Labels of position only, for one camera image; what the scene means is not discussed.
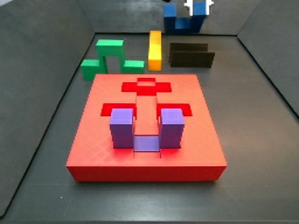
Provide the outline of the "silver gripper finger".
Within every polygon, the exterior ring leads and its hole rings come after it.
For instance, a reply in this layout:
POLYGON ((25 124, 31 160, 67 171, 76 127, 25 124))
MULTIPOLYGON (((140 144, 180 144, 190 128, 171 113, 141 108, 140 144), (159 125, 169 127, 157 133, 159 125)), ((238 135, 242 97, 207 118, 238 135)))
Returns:
POLYGON ((194 0, 184 0, 183 6, 188 9, 190 15, 194 13, 194 0))
POLYGON ((204 0, 206 2, 206 15, 211 14, 211 6, 214 5, 214 1, 212 0, 204 0))

